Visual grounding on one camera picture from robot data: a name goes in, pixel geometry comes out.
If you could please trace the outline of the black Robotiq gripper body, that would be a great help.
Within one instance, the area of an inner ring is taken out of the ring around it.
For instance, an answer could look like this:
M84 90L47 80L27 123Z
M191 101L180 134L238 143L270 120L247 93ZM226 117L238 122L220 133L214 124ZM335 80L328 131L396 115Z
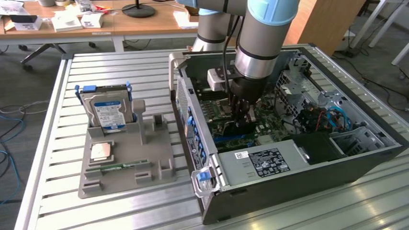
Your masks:
M234 79L231 92L239 100L247 101L251 105L256 104L263 96L268 79L236 78Z

